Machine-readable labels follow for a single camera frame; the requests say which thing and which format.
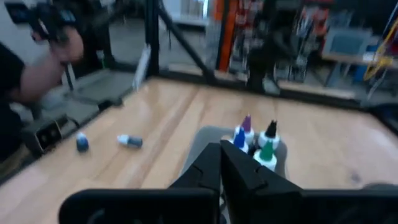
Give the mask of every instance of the gray tray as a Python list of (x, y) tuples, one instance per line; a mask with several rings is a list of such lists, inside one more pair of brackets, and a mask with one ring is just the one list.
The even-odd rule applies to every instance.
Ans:
[[(191, 149), (188, 153), (187, 159), (184, 163), (184, 167), (181, 170), (181, 174), (183, 174), (193, 161), (200, 155), (202, 150), (209, 143), (218, 143), (220, 142), (223, 136), (233, 136), (234, 129), (230, 128), (221, 128), (216, 126), (204, 126), (202, 127), (193, 138), (191, 143)], [(275, 168), (275, 173), (279, 174), (283, 178), (287, 178), (287, 172), (285, 169), (285, 163), (287, 158), (287, 146), (281, 141), (278, 148), (275, 150), (275, 156), (277, 158), (277, 165)]]

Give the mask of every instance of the purple bottle cap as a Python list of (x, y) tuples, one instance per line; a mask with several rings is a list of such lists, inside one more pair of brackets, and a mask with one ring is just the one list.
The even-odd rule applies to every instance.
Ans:
[(234, 145), (236, 147), (238, 147), (238, 148), (243, 148), (244, 147), (244, 140), (245, 140), (244, 130), (243, 130), (243, 128), (241, 128), (239, 130), (239, 133), (234, 138)]
[(241, 126), (245, 133), (249, 133), (251, 131), (251, 116), (250, 116), (250, 114), (244, 118)]

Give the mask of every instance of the hand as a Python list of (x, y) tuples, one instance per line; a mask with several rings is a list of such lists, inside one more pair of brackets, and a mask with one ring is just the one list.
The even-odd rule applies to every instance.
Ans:
[[(83, 56), (83, 41), (76, 29), (66, 27), (63, 31), (68, 36), (69, 41), (63, 45), (50, 41), (51, 54), (56, 57), (59, 62), (76, 62)], [(32, 36), (35, 41), (42, 41), (38, 33), (33, 33)]]

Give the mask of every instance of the black sleeve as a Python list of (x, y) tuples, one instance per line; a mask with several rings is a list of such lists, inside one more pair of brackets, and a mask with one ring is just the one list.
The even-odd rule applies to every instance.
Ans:
[(13, 88), (19, 88), (24, 67), (23, 61), (0, 43), (0, 96)]

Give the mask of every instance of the green bottle cap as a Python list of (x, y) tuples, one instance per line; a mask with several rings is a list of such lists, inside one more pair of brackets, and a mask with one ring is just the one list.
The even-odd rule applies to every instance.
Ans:
[(272, 141), (267, 141), (267, 143), (262, 147), (260, 152), (260, 159), (263, 161), (271, 161), (274, 155), (274, 148), (272, 147)]

